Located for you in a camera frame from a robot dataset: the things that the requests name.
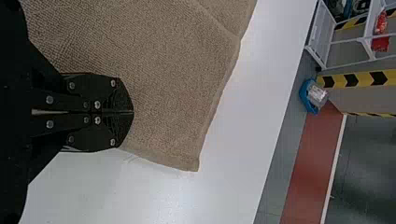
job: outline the red strip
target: red strip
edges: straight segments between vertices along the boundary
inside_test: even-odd
[[[320,223],[342,120],[331,103],[307,116],[280,223]]]

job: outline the white tabletop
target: white tabletop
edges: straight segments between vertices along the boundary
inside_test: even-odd
[[[253,223],[316,0],[259,0],[198,173],[112,149],[61,153],[21,223]]]

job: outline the cloth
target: cloth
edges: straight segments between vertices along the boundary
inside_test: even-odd
[[[256,0],[22,0],[29,37],[62,72],[120,77],[134,103],[120,147],[198,171]]]

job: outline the hazard tape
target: hazard tape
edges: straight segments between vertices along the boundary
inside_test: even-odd
[[[317,83],[325,89],[396,86],[396,69],[321,76]]]
[[[352,116],[381,117],[381,118],[395,118],[396,119],[396,114],[348,113],[348,112],[344,112],[343,114],[352,115]]]
[[[395,16],[396,16],[396,8],[387,10],[388,18],[392,18]],[[339,23],[338,25],[335,26],[334,30],[341,31],[341,30],[346,30],[346,29],[350,29],[350,28],[355,28],[357,26],[365,24],[366,21],[367,21],[367,15],[360,17],[360,18],[353,18],[353,19],[350,19],[349,21],[344,21],[342,23]]]

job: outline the towel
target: towel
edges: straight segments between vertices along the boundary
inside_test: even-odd
[[[29,37],[61,72],[119,77],[135,118],[120,149],[198,171],[256,0],[22,0]]]

